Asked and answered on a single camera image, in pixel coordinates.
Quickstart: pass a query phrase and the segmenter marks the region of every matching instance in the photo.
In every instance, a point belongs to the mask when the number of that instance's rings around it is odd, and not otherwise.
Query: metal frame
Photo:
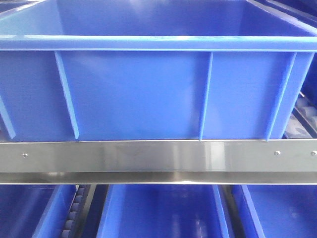
[[[317,139],[0,143],[0,183],[317,184]]]

